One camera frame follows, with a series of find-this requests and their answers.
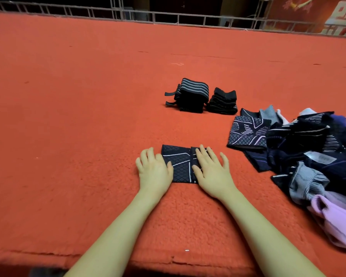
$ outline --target purple fabric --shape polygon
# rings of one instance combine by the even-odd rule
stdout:
[[[346,210],[322,195],[316,195],[308,207],[329,240],[337,247],[346,248]]]
[[[343,126],[346,126],[346,118],[344,116],[337,116],[335,114],[331,115],[332,119]]]
[[[333,204],[346,210],[346,196],[333,191],[326,191],[324,197]]]

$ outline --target red carpet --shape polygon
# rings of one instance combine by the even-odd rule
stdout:
[[[238,188],[327,276],[346,277],[346,252],[272,173],[226,148],[233,116],[165,107],[183,77],[211,94],[235,89],[239,108],[346,115],[346,39],[0,13],[1,263],[71,266],[137,193],[141,150],[202,143],[228,156]],[[230,215],[194,184],[171,185],[131,265],[256,274]]]

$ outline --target forearm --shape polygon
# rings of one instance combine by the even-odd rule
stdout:
[[[66,277],[122,276],[143,223],[158,202],[138,193]]]
[[[238,223],[266,277],[324,276],[238,190],[221,200]]]

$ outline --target left hand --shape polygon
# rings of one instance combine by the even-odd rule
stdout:
[[[154,155],[154,148],[144,149],[136,159],[140,176],[140,191],[160,200],[173,180],[171,162],[165,165],[161,154]]]

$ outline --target white label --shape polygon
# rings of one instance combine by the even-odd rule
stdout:
[[[330,157],[326,154],[321,154],[316,151],[307,151],[304,153],[308,158],[322,164],[330,164],[334,162],[337,158]]]

